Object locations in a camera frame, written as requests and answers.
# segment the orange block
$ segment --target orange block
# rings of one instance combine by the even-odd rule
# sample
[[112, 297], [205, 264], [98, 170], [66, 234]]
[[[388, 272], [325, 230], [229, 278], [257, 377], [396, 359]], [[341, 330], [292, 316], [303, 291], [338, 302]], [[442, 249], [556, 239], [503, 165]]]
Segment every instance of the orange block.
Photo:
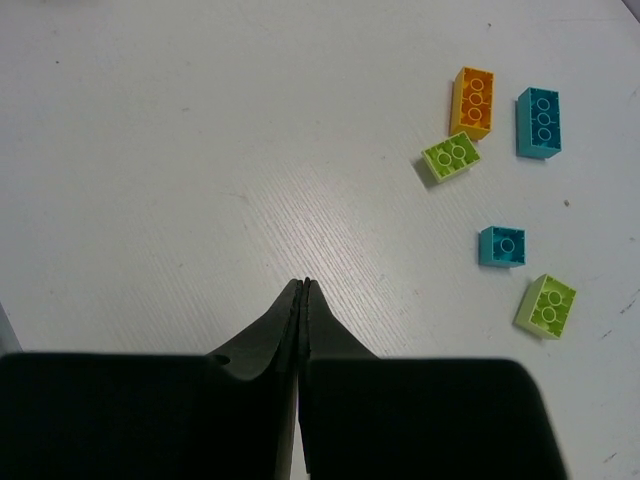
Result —
[[450, 135], [467, 132], [480, 140], [491, 131], [493, 116], [493, 73], [463, 67], [453, 85]]

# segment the tabletop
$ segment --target tabletop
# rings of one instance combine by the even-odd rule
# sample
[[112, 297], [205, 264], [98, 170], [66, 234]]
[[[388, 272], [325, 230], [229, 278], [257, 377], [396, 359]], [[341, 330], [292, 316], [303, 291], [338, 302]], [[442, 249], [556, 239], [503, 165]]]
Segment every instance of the tabletop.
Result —
[[[420, 153], [463, 66], [495, 74], [493, 131], [436, 185]], [[560, 92], [547, 161], [515, 152], [530, 86]], [[23, 349], [208, 352], [310, 276], [379, 356], [521, 362], [573, 478], [640, 478], [640, 24], [620, 0], [7, 0], [0, 112]], [[489, 225], [526, 230], [526, 266], [478, 266]], [[578, 292], [559, 341], [512, 325], [545, 273]]]

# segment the building block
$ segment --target building block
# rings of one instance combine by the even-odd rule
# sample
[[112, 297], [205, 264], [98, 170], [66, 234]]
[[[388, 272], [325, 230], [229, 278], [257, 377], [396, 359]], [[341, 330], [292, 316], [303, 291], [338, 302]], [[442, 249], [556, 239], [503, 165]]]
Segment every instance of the building block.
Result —
[[575, 297], [573, 288], [549, 275], [542, 275], [527, 289], [515, 324], [541, 338], [558, 340]]
[[511, 268], [525, 263], [524, 230], [489, 227], [480, 233], [480, 264]]
[[466, 132], [424, 150], [422, 157], [438, 183], [449, 180], [480, 161], [480, 154]]
[[545, 159], [562, 151], [558, 92], [527, 88], [516, 110], [518, 156]]
[[493, 116], [493, 73], [463, 67], [453, 85], [449, 135], [467, 132], [480, 140], [491, 131]]

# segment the green block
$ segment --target green block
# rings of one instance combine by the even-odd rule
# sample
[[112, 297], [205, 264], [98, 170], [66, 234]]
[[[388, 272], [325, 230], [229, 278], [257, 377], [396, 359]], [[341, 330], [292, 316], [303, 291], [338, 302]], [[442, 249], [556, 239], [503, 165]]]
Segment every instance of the green block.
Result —
[[541, 338], [558, 340], [575, 298], [573, 288], [543, 275], [527, 289], [515, 324]]
[[480, 161], [480, 154], [467, 132], [460, 132], [422, 152], [422, 157], [438, 183], [469, 170]]

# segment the rectangular blue block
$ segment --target rectangular blue block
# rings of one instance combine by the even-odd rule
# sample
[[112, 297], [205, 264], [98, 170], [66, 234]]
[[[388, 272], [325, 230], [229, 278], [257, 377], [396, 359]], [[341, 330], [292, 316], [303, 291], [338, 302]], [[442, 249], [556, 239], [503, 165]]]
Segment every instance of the rectangular blue block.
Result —
[[480, 233], [481, 265], [491, 267], [520, 267], [526, 263], [524, 230], [489, 227]]
[[527, 88], [518, 98], [516, 117], [519, 157], [545, 159], [562, 151], [558, 92]]

